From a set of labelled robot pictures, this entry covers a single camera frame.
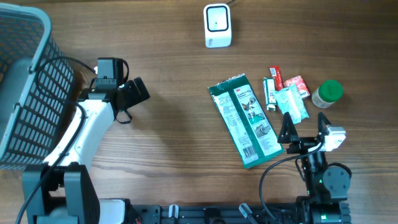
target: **plastic wrapper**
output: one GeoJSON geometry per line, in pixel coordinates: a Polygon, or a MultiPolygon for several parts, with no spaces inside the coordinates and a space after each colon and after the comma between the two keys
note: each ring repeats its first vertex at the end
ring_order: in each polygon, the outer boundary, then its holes
{"type": "Polygon", "coordinates": [[[300,123],[304,118],[309,118],[295,84],[275,92],[275,98],[282,114],[289,112],[294,124],[300,123]]]}

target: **wood grain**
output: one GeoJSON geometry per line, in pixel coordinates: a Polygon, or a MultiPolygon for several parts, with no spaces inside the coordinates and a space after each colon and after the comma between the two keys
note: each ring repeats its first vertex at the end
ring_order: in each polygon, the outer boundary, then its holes
{"type": "MultiPolygon", "coordinates": [[[[232,46],[207,49],[202,12],[211,2],[29,3],[49,14],[65,55],[92,67],[98,57],[124,58],[131,78],[142,77],[151,94],[129,110],[133,124],[114,123],[105,134],[90,171],[98,197],[259,204],[259,179],[271,162],[243,169],[207,87],[246,73],[265,108],[262,79],[268,66],[280,65],[284,80],[301,75],[311,92],[327,79],[342,83],[345,95],[331,108],[305,100],[310,119],[297,131],[314,136],[319,111],[344,126],[346,141],[327,158],[353,171],[353,223],[396,223],[398,2],[238,0],[232,46]]],[[[279,132],[282,115],[266,115],[279,132]]],[[[0,223],[13,223],[21,172],[2,170],[0,178],[0,223]]],[[[305,194],[293,162],[266,177],[267,202],[305,194]]]]}

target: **small bottle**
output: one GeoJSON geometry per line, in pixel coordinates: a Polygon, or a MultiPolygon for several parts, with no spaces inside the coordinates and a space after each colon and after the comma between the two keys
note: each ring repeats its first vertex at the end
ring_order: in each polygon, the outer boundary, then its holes
{"type": "Polygon", "coordinates": [[[343,86],[336,80],[327,80],[312,93],[312,103],[327,108],[343,96],[343,86]]]}

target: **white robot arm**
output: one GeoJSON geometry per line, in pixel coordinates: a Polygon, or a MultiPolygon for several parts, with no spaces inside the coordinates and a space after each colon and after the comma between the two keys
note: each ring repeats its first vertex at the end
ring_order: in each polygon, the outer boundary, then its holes
{"type": "MultiPolygon", "coordinates": [[[[77,162],[86,165],[87,170],[90,171],[95,152],[106,130],[112,125],[114,114],[111,103],[102,100],[85,100],[79,104],[86,110],[85,123],[68,154],[58,166],[68,166],[72,162],[77,162]]],[[[44,163],[48,162],[51,166],[58,159],[60,153],[76,132],[80,120],[81,111],[77,110],[63,138],[52,153],[45,158],[44,163]]]]}

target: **gray mesh basket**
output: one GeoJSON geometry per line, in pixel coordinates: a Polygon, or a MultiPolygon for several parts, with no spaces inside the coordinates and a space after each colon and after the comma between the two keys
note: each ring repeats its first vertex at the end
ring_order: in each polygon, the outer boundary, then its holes
{"type": "MultiPolygon", "coordinates": [[[[33,71],[61,55],[46,13],[0,3],[0,169],[40,164],[52,152],[66,106],[39,93],[33,71]]],[[[48,64],[39,82],[63,99],[75,84],[66,60],[48,64]]]]}

